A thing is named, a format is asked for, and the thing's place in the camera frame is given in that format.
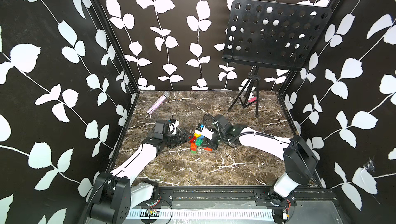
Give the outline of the dark green long lego brick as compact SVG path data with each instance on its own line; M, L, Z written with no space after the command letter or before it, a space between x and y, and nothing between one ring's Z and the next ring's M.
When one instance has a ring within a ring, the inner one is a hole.
M206 146L205 141L203 139L197 139L196 140L196 145L198 147L205 147Z

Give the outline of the orange-red square lego brick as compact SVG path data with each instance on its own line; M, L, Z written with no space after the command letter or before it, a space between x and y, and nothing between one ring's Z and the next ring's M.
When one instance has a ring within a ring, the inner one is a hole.
M190 149L191 149L191 151L196 151L197 150L197 145L195 143L191 143Z

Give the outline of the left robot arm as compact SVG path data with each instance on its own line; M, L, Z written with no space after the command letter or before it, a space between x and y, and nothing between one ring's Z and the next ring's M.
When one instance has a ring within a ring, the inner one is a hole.
M179 127L176 120L157 120L129 159L96 178L80 223L86 223L89 218L106 224L123 223L132 207L154 196L154 183L132 185L137 176L165 148L175 148L189 142L192 137L190 132Z

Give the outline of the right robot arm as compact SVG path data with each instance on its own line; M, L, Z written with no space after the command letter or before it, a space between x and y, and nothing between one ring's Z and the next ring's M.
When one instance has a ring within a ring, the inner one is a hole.
M224 143L232 148L238 145L264 151L283 160L285 172L276 180L268 193L268 199L279 205L298 187L314 181L318 159L300 136L292 138L265 134L246 125L233 125L223 115L205 114L203 123L194 132L201 146L212 150Z

